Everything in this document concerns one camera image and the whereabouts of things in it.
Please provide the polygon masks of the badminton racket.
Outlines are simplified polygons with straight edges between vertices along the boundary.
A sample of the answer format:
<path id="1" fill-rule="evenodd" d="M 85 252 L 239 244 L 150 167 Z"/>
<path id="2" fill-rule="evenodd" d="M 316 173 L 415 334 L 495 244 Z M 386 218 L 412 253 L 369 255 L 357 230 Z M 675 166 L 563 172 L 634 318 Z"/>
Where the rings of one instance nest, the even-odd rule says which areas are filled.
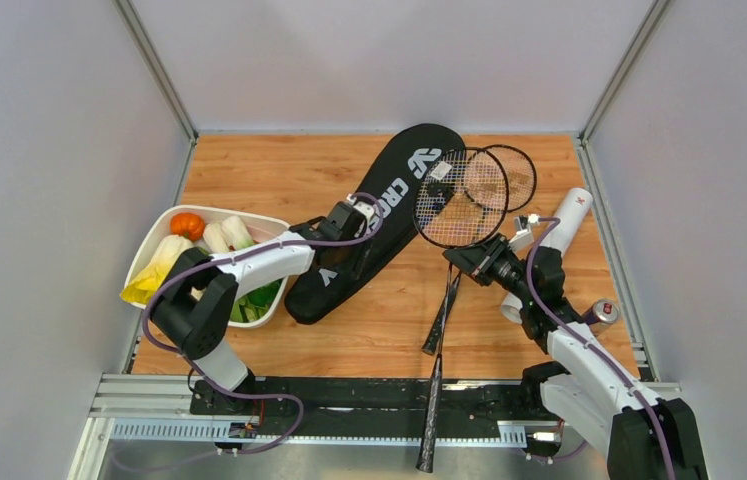
<path id="1" fill-rule="evenodd" d="M 509 205 L 507 174 L 485 148 L 463 148 L 443 154 L 427 170 L 415 197 L 414 223 L 423 239 L 444 249 L 472 247 L 493 236 Z M 424 351 L 435 356 L 429 379 L 428 405 L 416 469 L 434 468 L 437 418 L 443 386 L 443 343 L 460 276 L 449 267 L 439 314 Z"/>
<path id="2" fill-rule="evenodd" d="M 531 201 L 536 186 L 533 161 L 515 147 L 451 150 L 422 176 L 414 223 L 424 240 L 444 249 L 480 244 Z"/>

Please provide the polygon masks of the black racket bag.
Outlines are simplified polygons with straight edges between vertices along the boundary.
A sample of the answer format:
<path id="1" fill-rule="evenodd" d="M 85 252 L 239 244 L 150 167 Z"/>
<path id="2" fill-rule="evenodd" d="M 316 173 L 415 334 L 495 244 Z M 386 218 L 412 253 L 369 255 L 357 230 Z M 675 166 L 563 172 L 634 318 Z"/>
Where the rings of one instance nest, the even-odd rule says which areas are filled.
<path id="1" fill-rule="evenodd" d="M 372 219 L 378 233 L 351 248 L 350 257 L 300 275 L 285 296 L 285 308 L 299 324 L 312 325 L 366 286 L 417 235 L 416 193 L 428 168 L 444 153 L 465 147 L 461 135 L 433 123 L 409 127 L 385 145 L 356 188 L 378 200 Z"/>

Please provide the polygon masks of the white shuttlecock tube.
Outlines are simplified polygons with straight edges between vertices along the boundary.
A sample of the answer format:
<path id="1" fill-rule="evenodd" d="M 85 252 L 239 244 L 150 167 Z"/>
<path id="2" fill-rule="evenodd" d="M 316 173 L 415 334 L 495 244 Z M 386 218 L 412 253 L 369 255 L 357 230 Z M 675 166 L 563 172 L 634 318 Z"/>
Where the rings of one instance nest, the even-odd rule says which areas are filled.
<path id="1" fill-rule="evenodd" d="M 564 255 L 592 204 L 593 196 L 588 190 L 579 187 L 570 189 L 554 214 L 560 223 L 543 240 L 540 240 L 538 245 L 554 248 Z M 521 308 L 521 300 L 514 294 L 508 293 L 500 306 L 500 312 L 507 320 L 520 324 Z"/>

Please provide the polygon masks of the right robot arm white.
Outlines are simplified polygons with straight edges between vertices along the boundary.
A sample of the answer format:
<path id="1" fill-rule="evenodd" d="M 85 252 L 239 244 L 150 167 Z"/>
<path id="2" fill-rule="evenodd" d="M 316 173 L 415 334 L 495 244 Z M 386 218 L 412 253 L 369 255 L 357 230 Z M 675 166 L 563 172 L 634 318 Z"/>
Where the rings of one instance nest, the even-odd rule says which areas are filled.
<path id="1" fill-rule="evenodd" d="M 496 283 L 519 300 L 516 315 L 527 337 L 550 356 L 523 373 L 519 402 L 527 415 L 563 419 L 604 455 L 612 479 L 707 478 L 691 407 L 630 374 L 565 297 L 562 261 L 569 245 L 544 234 L 520 259 L 498 235 L 443 255 L 476 283 Z"/>

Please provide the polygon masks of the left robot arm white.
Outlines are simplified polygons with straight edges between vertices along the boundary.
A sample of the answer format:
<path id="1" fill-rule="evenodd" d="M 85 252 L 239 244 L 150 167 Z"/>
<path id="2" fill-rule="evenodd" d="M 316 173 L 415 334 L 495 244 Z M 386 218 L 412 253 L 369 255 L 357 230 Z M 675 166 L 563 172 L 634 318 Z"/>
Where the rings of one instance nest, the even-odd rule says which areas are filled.
<path id="1" fill-rule="evenodd" d="M 191 248 L 146 302 L 141 321 L 172 341 L 173 351 L 216 390 L 227 412 L 242 414 L 253 405 L 255 388 L 225 340 L 235 302 L 274 281 L 349 260 L 377 234 L 381 216 L 376 198 L 358 192 L 324 219 L 255 246 L 213 255 Z"/>

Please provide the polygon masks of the white plastic tray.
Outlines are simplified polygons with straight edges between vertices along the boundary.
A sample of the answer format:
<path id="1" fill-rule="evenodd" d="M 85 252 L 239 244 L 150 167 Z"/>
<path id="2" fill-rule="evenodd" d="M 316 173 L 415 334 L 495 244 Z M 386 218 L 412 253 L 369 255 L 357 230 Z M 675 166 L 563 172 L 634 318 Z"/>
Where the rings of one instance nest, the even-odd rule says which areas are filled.
<path id="1" fill-rule="evenodd" d="M 156 220 L 145 236 L 126 276 L 124 289 L 136 282 L 136 278 L 151 263 L 158 247 L 167 244 L 166 238 L 172 234 L 170 222 L 180 214 L 196 215 L 206 224 L 221 223 L 227 217 L 236 215 L 241 218 L 256 243 L 271 240 L 289 228 L 289 224 L 283 220 L 257 214 L 197 205 L 174 206 Z M 287 284 L 288 278 L 285 277 L 267 285 L 264 294 L 253 291 L 243 300 L 237 301 L 228 326 L 253 329 L 265 325 L 278 311 Z"/>

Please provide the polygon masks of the green bok choy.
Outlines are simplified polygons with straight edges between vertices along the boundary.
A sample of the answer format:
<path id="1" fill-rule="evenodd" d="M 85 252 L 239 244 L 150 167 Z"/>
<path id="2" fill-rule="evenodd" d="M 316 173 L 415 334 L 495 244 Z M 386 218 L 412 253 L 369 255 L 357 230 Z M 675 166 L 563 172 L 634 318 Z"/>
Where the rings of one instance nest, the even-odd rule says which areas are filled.
<path id="1" fill-rule="evenodd" d="M 221 223 L 221 231 L 232 251 L 252 247 L 256 241 L 252 238 L 243 220 L 232 215 Z M 262 318 L 278 297 L 282 281 L 276 280 L 248 293 L 235 303 L 231 320 L 248 324 Z"/>

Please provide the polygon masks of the energy drink can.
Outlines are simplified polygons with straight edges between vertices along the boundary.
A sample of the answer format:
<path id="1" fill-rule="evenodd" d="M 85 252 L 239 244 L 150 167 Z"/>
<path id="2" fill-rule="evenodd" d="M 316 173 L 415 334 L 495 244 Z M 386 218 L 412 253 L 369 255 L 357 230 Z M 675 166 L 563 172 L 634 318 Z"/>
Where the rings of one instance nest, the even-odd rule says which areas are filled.
<path id="1" fill-rule="evenodd" d="M 598 337 L 620 321 L 621 310 L 616 302 L 602 298 L 588 307 L 581 317 L 593 335 Z"/>

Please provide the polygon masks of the white bok choy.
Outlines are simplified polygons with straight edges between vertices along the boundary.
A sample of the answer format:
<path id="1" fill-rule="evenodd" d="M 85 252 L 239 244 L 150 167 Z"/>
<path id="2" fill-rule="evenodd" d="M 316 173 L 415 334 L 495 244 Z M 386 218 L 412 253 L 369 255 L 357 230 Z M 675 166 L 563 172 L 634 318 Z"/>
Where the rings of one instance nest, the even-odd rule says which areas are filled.
<path id="1" fill-rule="evenodd" d="M 230 252 L 229 244 L 219 222 L 211 222 L 205 226 L 203 240 L 211 253 L 224 254 Z"/>

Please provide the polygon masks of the small orange pumpkin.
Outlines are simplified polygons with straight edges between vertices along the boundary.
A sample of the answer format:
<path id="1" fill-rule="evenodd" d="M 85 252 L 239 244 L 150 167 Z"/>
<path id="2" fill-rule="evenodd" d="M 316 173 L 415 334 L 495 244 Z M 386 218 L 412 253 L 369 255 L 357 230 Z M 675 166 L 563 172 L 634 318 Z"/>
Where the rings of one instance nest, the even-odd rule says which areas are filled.
<path id="1" fill-rule="evenodd" d="M 191 212 L 177 213 L 169 220 L 170 232 L 197 242 L 203 237 L 206 222 L 197 214 Z"/>

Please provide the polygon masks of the yellow napa cabbage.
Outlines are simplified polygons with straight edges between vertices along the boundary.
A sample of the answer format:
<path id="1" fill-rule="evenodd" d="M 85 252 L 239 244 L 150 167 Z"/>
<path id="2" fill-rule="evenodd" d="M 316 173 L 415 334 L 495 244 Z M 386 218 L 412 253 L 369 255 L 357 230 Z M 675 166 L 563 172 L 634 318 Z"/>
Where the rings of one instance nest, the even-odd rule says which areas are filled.
<path id="1" fill-rule="evenodd" d="M 145 305 L 163 284 L 178 257 L 193 247 L 194 243 L 183 236 L 165 236 L 158 243 L 148 264 L 123 288 L 120 298 L 126 302 Z"/>

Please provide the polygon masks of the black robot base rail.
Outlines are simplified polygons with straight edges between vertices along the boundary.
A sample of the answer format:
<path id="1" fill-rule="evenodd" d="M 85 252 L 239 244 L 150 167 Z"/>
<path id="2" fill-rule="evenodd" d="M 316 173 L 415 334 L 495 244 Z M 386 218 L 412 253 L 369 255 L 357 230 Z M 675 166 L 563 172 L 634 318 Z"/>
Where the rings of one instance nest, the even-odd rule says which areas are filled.
<path id="1" fill-rule="evenodd" d="M 198 380 L 189 411 L 261 420 L 265 435 L 281 434 L 299 419 L 295 437 L 417 439 L 430 388 L 424 379 L 257 377 L 245 383 L 244 390 L 250 399 L 231 399 Z M 497 438 L 503 421 L 552 429 L 559 419 L 530 400 L 518 382 L 444 381 L 439 439 Z"/>

